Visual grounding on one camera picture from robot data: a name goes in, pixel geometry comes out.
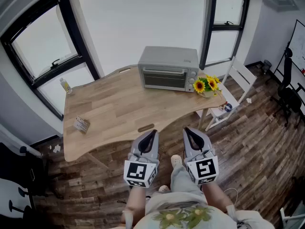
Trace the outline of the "yellow sunflower bouquet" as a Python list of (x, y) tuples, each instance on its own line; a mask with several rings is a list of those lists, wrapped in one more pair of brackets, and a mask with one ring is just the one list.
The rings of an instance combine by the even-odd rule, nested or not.
[(202, 93), (203, 91), (214, 91), (214, 96), (217, 96), (222, 92), (218, 86), (219, 83), (221, 82), (215, 75), (206, 75), (205, 77), (198, 77), (198, 79), (193, 83), (193, 88), (199, 93)]

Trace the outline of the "person's right forearm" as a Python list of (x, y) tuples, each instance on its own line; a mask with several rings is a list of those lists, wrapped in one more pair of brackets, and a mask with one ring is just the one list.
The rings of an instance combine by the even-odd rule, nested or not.
[(209, 206), (215, 207), (224, 213), (235, 211), (233, 202), (215, 182), (201, 185), (201, 190)]

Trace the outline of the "grey toaster oven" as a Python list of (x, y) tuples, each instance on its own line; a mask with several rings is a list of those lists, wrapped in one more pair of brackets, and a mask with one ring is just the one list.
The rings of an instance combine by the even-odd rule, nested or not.
[(140, 79), (142, 81), (141, 67), (143, 66), (165, 66), (165, 67), (175, 67), (184, 68), (188, 70), (186, 86), (184, 92), (192, 92), (187, 90), (188, 82), (191, 71), (199, 73), (199, 61), (196, 49), (189, 48), (178, 48), (178, 47), (161, 47), (161, 46), (146, 46), (138, 62), (138, 69), (140, 74)]

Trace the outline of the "white wooden chair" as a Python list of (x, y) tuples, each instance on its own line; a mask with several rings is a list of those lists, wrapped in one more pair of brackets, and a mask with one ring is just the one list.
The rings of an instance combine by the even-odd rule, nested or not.
[[(224, 83), (227, 80), (227, 77), (231, 77), (243, 90), (243, 95), (237, 100), (225, 87)], [(214, 126), (221, 124), (222, 122), (228, 120), (243, 99), (246, 97), (247, 93), (253, 86), (256, 81), (256, 76), (254, 76), (241, 62), (239, 62), (236, 57), (233, 57), (232, 62), (226, 72), (221, 83), (218, 84), (220, 89), (222, 90), (222, 95), (225, 98), (225, 103), (220, 105), (219, 107), (209, 108), (207, 110), (203, 110), (201, 114), (201, 119), (198, 124), (198, 128), (201, 128), (203, 125), (203, 121), (206, 116), (211, 115), (212, 120), (205, 128), (205, 131), (213, 128)], [(224, 106), (230, 103), (233, 107), (231, 112), (226, 112), (224, 110)]]

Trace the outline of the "whiteboard on black stand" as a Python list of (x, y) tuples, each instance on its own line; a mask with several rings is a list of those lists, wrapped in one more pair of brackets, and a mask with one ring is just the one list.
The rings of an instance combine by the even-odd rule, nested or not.
[(305, 25), (299, 20), (295, 22), (289, 48), (293, 53), (292, 62), (300, 71), (305, 73)]

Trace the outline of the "black-framed window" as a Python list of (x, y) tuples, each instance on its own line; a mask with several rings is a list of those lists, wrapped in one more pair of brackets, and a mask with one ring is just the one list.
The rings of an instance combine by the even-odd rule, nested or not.
[[(20, 77), (59, 119), (64, 114), (49, 91), (56, 82), (84, 68), (99, 75), (77, 25), (70, 0), (39, 0), (0, 36), (0, 42)], [(58, 66), (51, 69), (56, 59)]]
[(211, 36), (213, 31), (238, 31), (237, 42), (235, 43), (232, 56), (237, 53), (238, 46), (240, 44), (241, 36), (245, 27), (247, 13), (249, 9), (250, 0), (243, 0), (241, 19), (240, 22), (235, 26), (225, 26), (224, 24), (214, 24), (215, 12), (216, 12), (216, 0), (207, 0), (205, 9), (205, 19), (203, 22), (203, 41), (201, 57), (199, 61), (200, 69), (204, 69), (207, 63), (208, 49), (211, 42)]

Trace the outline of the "person's left forearm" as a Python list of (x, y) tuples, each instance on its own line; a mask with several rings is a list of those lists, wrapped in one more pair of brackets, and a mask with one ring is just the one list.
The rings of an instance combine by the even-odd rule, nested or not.
[(125, 214), (132, 215), (132, 225), (135, 226), (145, 216), (146, 206), (146, 189), (143, 187), (132, 187), (126, 206), (121, 217), (121, 224), (127, 226), (127, 218)]

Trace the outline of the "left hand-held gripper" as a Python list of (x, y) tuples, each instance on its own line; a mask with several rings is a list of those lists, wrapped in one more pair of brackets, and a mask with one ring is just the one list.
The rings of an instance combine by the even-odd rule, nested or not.
[(158, 173), (159, 133), (152, 130), (136, 138), (124, 162), (124, 181), (133, 187), (149, 188)]

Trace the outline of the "person's grey trousers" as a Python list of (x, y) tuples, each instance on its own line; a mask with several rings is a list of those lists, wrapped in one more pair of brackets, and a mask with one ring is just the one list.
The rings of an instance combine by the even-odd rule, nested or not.
[(170, 188), (172, 192), (186, 192), (204, 197), (203, 192), (191, 180), (189, 173), (182, 164), (177, 164), (173, 168)]

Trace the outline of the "small black waste bin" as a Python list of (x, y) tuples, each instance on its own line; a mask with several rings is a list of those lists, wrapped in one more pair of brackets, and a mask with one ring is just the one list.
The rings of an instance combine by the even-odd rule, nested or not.
[(264, 64), (262, 66), (262, 72), (266, 74), (270, 70), (271, 66), (272, 64), (268, 60), (264, 60)]

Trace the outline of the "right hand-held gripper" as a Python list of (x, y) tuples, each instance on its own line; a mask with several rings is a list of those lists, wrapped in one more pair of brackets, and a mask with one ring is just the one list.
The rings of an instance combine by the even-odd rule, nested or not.
[(209, 137), (198, 129), (185, 127), (183, 141), (187, 156), (184, 163), (193, 183), (202, 185), (215, 181), (219, 175), (218, 157), (213, 149), (210, 150), (212, 143)]

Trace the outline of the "brown card with white label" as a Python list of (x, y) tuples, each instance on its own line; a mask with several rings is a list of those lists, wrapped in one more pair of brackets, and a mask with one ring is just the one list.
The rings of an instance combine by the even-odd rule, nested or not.
[(90, 122), (80, 116), (77, 116), (74, 120), (73, 126), (81, 133), (86, 134), (89, 129)]

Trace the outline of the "clear bottle with yellow label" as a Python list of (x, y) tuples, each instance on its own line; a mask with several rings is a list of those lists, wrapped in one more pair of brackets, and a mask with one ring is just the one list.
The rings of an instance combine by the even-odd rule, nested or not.
[(60, 84), (63, 87), (63, 89), (66, 91), (67, 94), (72, 93), (72, 89), (65, 79), (61, 78)]

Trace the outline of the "white shirt with green flowers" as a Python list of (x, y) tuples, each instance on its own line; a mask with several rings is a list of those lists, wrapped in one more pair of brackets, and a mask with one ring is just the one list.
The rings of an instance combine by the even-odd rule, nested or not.
[(236, 210), (233, 204), (221, 211), (203, 195), (187, 192), (154, 195), (137, 223), (131, 213), (123, 216), (125, 224), (114, 229), (275, 229), (257, 211)]

